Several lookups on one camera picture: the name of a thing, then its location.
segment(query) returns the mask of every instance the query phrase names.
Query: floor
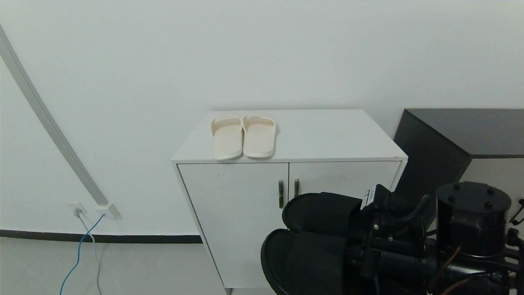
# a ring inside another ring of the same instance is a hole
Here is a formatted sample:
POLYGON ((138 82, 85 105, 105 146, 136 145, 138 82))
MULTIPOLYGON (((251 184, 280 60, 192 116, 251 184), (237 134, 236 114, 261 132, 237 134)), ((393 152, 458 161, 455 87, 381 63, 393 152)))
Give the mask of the floor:
MULTIPOLYGON (((77 259, 77 243, 0 239, 0 293, 59 294, 77 259)), ((97 244, 104 295, 225 295, 202 244, 97 244)), ((63 295, 98 295, 91 243, 63 295)), ((271 289, 235 289, 232 295, 275 295, 271 289)))

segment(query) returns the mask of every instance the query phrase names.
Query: baseboard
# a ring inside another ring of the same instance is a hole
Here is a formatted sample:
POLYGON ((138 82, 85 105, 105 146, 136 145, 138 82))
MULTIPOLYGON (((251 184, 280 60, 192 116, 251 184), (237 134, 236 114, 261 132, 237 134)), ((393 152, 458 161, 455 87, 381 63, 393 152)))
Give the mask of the baseboard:
MULTIPOLYGON (((201 244, 202 238, 199 235, 184 236, 113 236, 113 235, 93 235, 97 243, 114 244, 201 244)), ((69 241, 78 242, 83 237, 82 234, 61 234, 61 233, 40 233, 36 231, 4 230, 0 229, 0 237, 47 240, 47 241, 69 241)), ((91 241, 87 236, 84 241, 91 241)))

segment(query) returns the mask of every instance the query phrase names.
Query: cabinet top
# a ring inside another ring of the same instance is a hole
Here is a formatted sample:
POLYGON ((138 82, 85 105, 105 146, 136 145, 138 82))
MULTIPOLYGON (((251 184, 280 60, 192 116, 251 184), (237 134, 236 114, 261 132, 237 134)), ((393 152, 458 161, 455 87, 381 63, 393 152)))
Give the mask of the cabinet top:
POLYGON ((212 111, 196 125, 171 161, 177 163, 402 161, 406 154, 364 110, 212 111), (213 157, 209 124, 224 114, 256 114, 277 125, 275 154, 268 159, 244 155, 225 161, 213 157))

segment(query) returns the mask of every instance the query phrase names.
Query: white cabinet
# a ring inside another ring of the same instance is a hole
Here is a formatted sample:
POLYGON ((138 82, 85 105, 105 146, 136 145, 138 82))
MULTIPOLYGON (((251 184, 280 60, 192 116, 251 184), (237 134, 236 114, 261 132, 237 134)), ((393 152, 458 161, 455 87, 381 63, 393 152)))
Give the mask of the white cabinet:
POLYGON ((362 198, 376 184, 392 188, 399 165, 396 161, 291 163, 289 195, 330 192, 362 198))
POLYGON ((283 181, 287 187, 288 166, 179 165, 216 267, 228 288, 269 286, 260 266, 260 247, 267 234, 285 228, 278 183, 283 181))
POLYGON ((257 110, 207 113, 171 162, 224 287, 257 288, 269 287, 260 248, 285 227, 281 207, 295 180, 300 194, 361 197, 377 183, 394 190, 407 156, 363 110, 257 110), (209 122, 231 113, 275 120, 271 158, 213 158, 209 122))

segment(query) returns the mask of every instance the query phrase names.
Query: label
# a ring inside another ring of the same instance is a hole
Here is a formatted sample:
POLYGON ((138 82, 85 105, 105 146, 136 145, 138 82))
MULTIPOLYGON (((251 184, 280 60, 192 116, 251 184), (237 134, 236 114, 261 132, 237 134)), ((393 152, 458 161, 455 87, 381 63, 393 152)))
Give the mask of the label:
POLYGON ((362 199, 362 204, 361 204, 361 210, 364 209, 364 207, 368 206, 369 204, 373 203, 373 201, 375 200, 375 187, 376 186, 366 191, 366 193, 364 194, 364 198, 362 199))

